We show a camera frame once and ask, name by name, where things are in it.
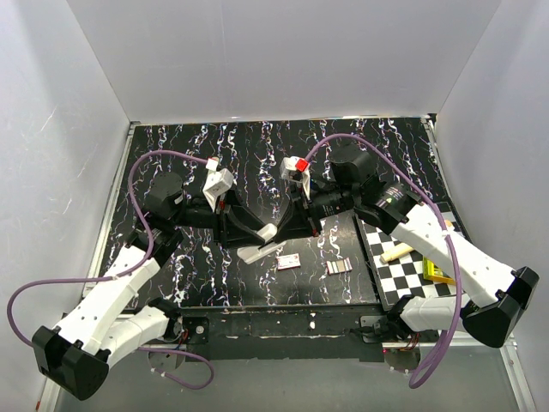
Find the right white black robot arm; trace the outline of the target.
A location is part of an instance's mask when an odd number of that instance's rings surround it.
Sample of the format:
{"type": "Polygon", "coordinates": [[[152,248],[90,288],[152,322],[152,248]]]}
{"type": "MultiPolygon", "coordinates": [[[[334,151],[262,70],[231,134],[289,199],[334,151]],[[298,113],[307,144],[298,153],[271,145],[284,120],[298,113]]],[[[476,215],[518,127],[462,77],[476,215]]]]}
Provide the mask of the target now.
{"type": "Polygon", "coordinates": [[[401,297],[387,315],[394,339],[404,342],[417,332],[455,325],[488,347],[502,347],[528,308],[538,274],[500,263],[448,228],[407,185],[381,180],[370,154],[357,145],[334,150],[329,164],[333,179],[314,180],[308,160],[283,159],[280,175],[289,183],[291,201],[274,242],[318,236],[323,219],[351,210],[461,284],[449,296],[401,297]]]}

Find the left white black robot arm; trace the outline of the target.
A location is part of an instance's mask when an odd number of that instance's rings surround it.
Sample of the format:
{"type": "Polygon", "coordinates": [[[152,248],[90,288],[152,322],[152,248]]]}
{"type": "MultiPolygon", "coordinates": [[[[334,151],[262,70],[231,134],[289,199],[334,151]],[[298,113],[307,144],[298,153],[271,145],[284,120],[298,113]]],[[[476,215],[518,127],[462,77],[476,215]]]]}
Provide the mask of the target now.
{"type": "Polygon", "coordinates": [[[183,226],[212,230],[225,248],[262,249],[276,234],[240,199],[231,173],[208,175],[203,194],[188,199],[176,173],[161,173],[144,209],[149,232],[136,227],[97,285],[54,327],[40,327],[32,345],[39,371],[79,400],[90,398],[109,369],[144,343],[172,343],[184,334],[179,310],[161,298],[116,322],[143,285],[168,262],[183,241],[183,226]]]}

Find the white black stapler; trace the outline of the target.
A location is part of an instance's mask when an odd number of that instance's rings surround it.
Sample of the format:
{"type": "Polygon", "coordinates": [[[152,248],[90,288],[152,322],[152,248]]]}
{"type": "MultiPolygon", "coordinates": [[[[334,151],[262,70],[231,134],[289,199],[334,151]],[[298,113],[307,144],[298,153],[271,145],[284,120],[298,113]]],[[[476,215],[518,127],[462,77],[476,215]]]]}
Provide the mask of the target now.
{"type": "Polygon", "coordinates": [[[246,246],[237,249],[237,256],[246,264],[253,264],[256,261],[267,257],[271,253],[276,252],[285,244],[286,241],[280,243],[269,242],[264,246],[246,246]]]}

